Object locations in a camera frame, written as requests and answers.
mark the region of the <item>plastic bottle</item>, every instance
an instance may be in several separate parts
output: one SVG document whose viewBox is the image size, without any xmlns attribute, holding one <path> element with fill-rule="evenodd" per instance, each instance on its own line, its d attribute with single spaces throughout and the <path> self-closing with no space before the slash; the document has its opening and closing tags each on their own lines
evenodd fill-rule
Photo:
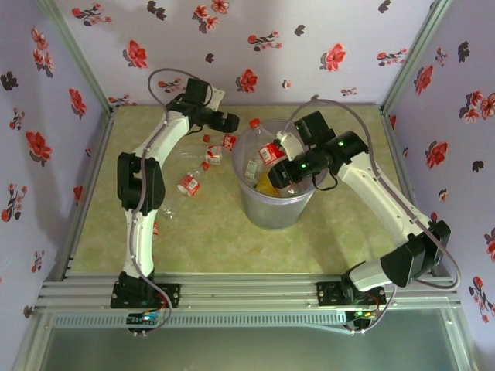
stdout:
<svg viewBox="0 0 495 371">
<path fill-rule="evenodd" d="M 221 145 L 184 145 L 179 148 L 178 156 L 206 161 L 210 165 L 219 165 L 227 152 Z"/>
<path fill-rule="evenodd" d="M 225 134 L 225 135 L 204 135 L 203 142 L 208 143 L 209 145 L 221 145 L 228 151 L 232 151 L 235 145 L 235 141 L 237 140 L 237 136 L 233 134 Z"/>
<path fill-rule="evenodd" d="M 177 211 L 183 206 L 183 203 L 191 196 L 194 196 L 201 187 L 201 179 L 204 173 L 210 168 L 207 162 L 201 162 L 200 167 L 194 172 L 188 172 L 177 187 L 166 196 L 162 205 L 163 215 L 168 220 L 176 218 Z"/>
<path fill-rule="evenodd" d="M 251 120 L 249 126 L 257 132 L 256 154 L 247 162 L 244 177 L 259 192 L 269 196 L 293 197 L 302 193 L 299 184 L 291 184 L 284 189 L 275 189 L 268 180 L 268 172 L 280 161 L 287 158 L 286 154 L 273 143 L 275 136 L 261 125 L 259 119 Z"/>
<path fill-rule="evenodd" d="M 244 177 L 255 187 L 273 165 L 285 158 L 285 153 L 273 143 L 275 136 L 263 128 L 259 119 L 251 120 L 249 126 L 256 132 L 256 152 L 247 162 Z"/>
</svg>

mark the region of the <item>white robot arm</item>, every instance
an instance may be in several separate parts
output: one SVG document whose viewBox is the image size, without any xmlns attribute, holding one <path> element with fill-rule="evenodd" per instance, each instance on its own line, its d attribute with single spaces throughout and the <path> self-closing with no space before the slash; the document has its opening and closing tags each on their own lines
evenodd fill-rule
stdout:
<svg viewBox="0 0 495 371">
<path fill-rule="evenodd" d="M 295 127 L 309 149 L 285 147 L 291 154 L 269 172 L 272 185 L 281 189 L 329 169 L 336 182 L 338 178 L 349 185 L 373 210 L 396 247 L 349 269 L 342 277 L 344 286 L 355 294 L 390 283 L 405 287 L 439 263 L 442 251 L 438 245 L 447 244 L 450 228 L 443 221 L 433 223 L 417 210 L 379 168 L 375 175 L 369 148 L 358 135 L 347 131 L 336 136 L 318 111 L 296 121 Z"/>
<path fill-rule="evenodd" d="M 204 103 L 209 88 L 210 99 Z M 145 142 L 132 153 L 119 155 L 118 198 L 125 209 L 128 246 L 124 269 L 114 288 L 119 301 L 146 301 L 153 295 L 153 289 L 142 278 L 152 281 L 154 274 L 153 224 L 165 198 L 161 168 L 173 147 L 193 125 L 207 125 L 226 133 L 237 130 L 239 118 L 233 114 L 224 117 L 218 111 L 224 95 L 202 80 L 189 79 L 185 93 L 166 105 L 167 112 Z M 145 176 L 140 178 L 136 176 L 138 173 Z M 144 202 L 137 210 L 142 196 Z"/>
</svg>

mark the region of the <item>wire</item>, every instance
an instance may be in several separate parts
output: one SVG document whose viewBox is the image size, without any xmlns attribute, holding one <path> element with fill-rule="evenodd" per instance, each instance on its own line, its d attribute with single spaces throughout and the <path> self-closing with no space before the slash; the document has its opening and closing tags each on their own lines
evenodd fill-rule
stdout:
<svg viewBox="0 0 495 371">
<path fill-rule="evenodd" d="M 163 103 L 160 98 L 158 98 L 155 93 L 153 93 L 153 89 L 152 89 L 152 77 L 154 77 L 157 73 L 159 72 L 178 72 L 178 73 L 183 73 L 184 75 L 186 76 L 189 76 L 189 77 L 192 77 L 193 79 L 198 79 L 198 80 L 201 80 L 199 77 L 197 76 L 194 76 L 193 74 L 189 73 L 189 72 L 186 72 L 186 71 L 182 71 L 182 70 L 178 70 L 176 68 L 158 68 L 157 70 L 154 70 L 153 72 L 151 72 L 148 76 L 148 92 L 151 94 L 151 96 L 153 97 L 153 99 L 155 99 L 158 104 L 160 106 L 163 106 L 163 109 L 166 110 L 166 104 Z"/>
<path fill-rule="evenodd" d="M 424 284 L 426 286 L 429 286 L 430 288 L 438 288 L 441 290 L 453 290 L 458 288 L 461 282 L 461 270 L 459 269 L 459 266 L 457 265 L 455 259 L 453 256 L 450 254 L 450 252 L 447 251 L 447 249 L 442 245 L 442 243 L 435 237 L 435 235 L 429 231 L 429 229 L 419 221 L 418 217 L 408 208 L 408 206 L 402 201 L 402 199 L 394 192 L 394 190 L 382 179 L 380 172 L 378 171 L 377 164 L 375 162 L 374 158 L 374 150 L 373 150 L 373 143 L 371 142 L 371 135 L 370 131 L 368 130 L 366 124 L 364 123 L 363 119 L 349 106 L 347 106 L 344 103 L 337 102 L 336 100 L 330 100 L 330 99 L 319 99 L 315 98 L 313 100 L 310 100 L 309 102 L 306 102 L 304 104 L 301 104 L 291 115 L 291 117 L 287 121 L 287 125 L 284 127 L 282 132 L 285 132 L 288 129 L 288 126 L 293 123 L 294 116 L 297 115 L 303 109 L 304 107 L 312 106 L 315 104 L 333 104 L 339 107 L 342 107 L 344 110 L 349 112 L 356 118 L 357 122 L 361 125 L 363 128 L 364 134 L 366 135 L 366 141 L 367 141 L 367 146 L 369 148 L 370 152 L 370 163 L 371 163 L 371 168 L 373 170 L 373 173 L 380 182 L 380 184 L 385 188 L 387 193 L 394 199 L 394 201 L 404 210 L 404 212 L 408 215 L 410 220 L 415 223 L 430 240 L 433 241 L 433 243 L 438 247 L 440 251 L 452 262 L 454 270 L 456 272 L 456 279 L 452 284 L 443 286 L 440 284 L 433 284 L 431 282 L 426 282 L 422 280 L 416 280 L 417 282 Z"/>
<path fill-rule="evenodd" d="M 316 175 L 314 174 L 311 174 L 311 179 L 312 179 L 312 184 L 313 186 L 318 189 L 319 191 L 330 191 L 331 189 L 335 189 L 338 185 L 339 185 L 339 179 L 337 179 L 335 177 L 334 174 L 330 173 L 330 176 L 333 178 L 333 180 L 335 180 L 335 184 L 330 186 L 330 187 L 326 187 L 326 188 L 318 188 L 318 186 L 316 185 Z"/>
<path fill-rule="evenodd" d="M 373 311 L 373 313 L 377 313 L 377 312 L 380 310 L 380 302 L 378 301 L 378 299 L 377 299 L 377 297 L 376 297 L 376 296 L 374 296 L 374 295 L 370 294 L 369 292 L 368 292 L 368 296 L 369 296 L 371 299 L 373 299 L 374 303 L 377 305 L 377 308 Z"/>
<path fill-rule="evenodd" d="M 184 135 L 184 136 L 186 137 L 187 135 L 191 135 L 191 134 L 199 133 L 199 132 L 200 132 L 200 131 L 202 131 L 202 130 L 203 130 L 203 127 L 202 127 L 202 126 L 200 126 L 200 128 L 199 128 L 199 129 L 189 131 L 189 133 L 187 133 L 187 134 L 186 134 L 186 135 Z"/>
<path fill-rule="evenodd" d="M 154 282 L 149 280 L 142 273 L 142 270 L 139 267 L 139 264 L 136 260 L 135 247 L 134 247 L 135 225 L 138 221 L 138 213 L 141 210 L 143 204 L 145 203 L 145 197 L 146 197 L 146 171 L 145 171 L 146 154 L 149 152 L 149 150 L 153 146 L 153 143 L 155 142 L 157 137 L 160 136 L 160 134 L 166 129 L 166 127 L 169 124 L 169 112 L 166 109 L 166 105 L 153 93 L 151 81 L 152 81 L 153 76 L 155 76 L 158 72 L 166 72 L 166 71 L 167 72 L 183 73 L 189 77 L 192 77 L 193 79 L 199 80 L 198 77 L 192 75 L 191 73 L 186 72 L 186 71 L 182 71 L 182 70 L 178 70 L 176 68 L 160 68 L 160 69 L 154 70 L 148 76 L 148 91 L 151 94 L 151 96 L 163 107 L 163 111 L 165 114 L 165 120 L 162 122 L 162 125 L 160 126 L 160 128 L 156 131 L 156 133 L 152 136 L 152 138 L 145 145 L 145 148 L 143 149 L 143 152 L 141 155 L 141 175 L 142 175 L 141 196 L 139 197 L 139 202 L 138 202 L 136 209 L 131 211 L 132 219 L 131 219 L 131 228 L 129 230 L 129 253 L 131 254 L 132 265 L 134 266 L 134 268 L 138 272 L 139 277 L 141 277 L 144 282 L 146 282 L 152 288 L 154 288 L 165 299 L 166 304 L 169 306 L 169 314 L 163 318 L 162 322 L 158 326 L 148 330 L 146 333 L 151 333 L 151 332 L 158 330 L 159 328 L 164 326 L 164 324 L 168 323 L 168 321 L 172 317 L 172 302 L 170 301 L 169 296 L 157 284 L 155 284 Z"/>
</svg>

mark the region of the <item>green tabletop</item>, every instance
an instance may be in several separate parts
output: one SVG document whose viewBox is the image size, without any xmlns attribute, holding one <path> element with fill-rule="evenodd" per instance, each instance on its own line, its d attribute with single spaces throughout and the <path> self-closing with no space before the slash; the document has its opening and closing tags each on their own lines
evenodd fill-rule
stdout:
<svg viewBox="0 0 495 371">
<path fill-rule="evenodd" d="M 301 116 L 315 108 L 306 108 Z M 337 134 L 353 130 L 364 139 L 359 124 L 338 107 L 318 108 Z M 241 119 L 238 132 L 255 117 L 288 118 L 291 106 L 222 107 Z M 367 123 L 382 170 L 398 187 L 390 149 L 377 106 L 356 106 Z M 121 107 L 112 128 L 72 271 L 118 273 L 126 249 L 124 210 L 117 198 L 117 157 L 133 151 L 152 132 L 162 116 L 160 107 Z M 201 143 L 203 134 L 183 138 L 167 158 L 162 172 L 167 189 L 198 162 L 178 158 L 180 145 Z M 241 208 L 241 194 L 230 161 L 212 166 L 201 188 L 170 222 L 159 212 L 159 235 L 153 241 L 155 270 L 217 273 L 341 274 L 363 260 L 390 251 L 390 238 L 375 215 L 346 184 L 316 192 L 301 219 L 288 229 L 262 230 Z"/>
</svg>

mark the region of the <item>red bottle label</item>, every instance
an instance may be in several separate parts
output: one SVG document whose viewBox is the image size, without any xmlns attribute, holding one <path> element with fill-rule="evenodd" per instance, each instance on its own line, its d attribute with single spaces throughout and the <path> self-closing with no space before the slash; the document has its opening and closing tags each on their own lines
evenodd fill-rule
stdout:
<svg viewBox="0 0 495 371">
<path fill-rule="evenodd" d="M 232 151 L 232 148 L 234 148 L 235 141 L 237 140 L 237 137 L 232 134 L 225 134 L 224 136 L 224 143 L 222 144 L 224 148 L 228 149 L 229 151 Z"/>
<path fill-rule="evenodd" d="M 189 196 L 192 196 L 194 193 L 196 193 L 199 187 L 200 183 L 191 175 L 186 175 L 179 183 L 179 189 L 183 192 L 189 193 Z"/>
<path fill-rule="evenodd" d="M 275 162 L 279 158 L 285 156 L 285 153 L 279 150 L 274 143 L 268 143 L 259 150 L 259 154 L 265 165 L 270 165 L 272 162 Z"/>
</svg>

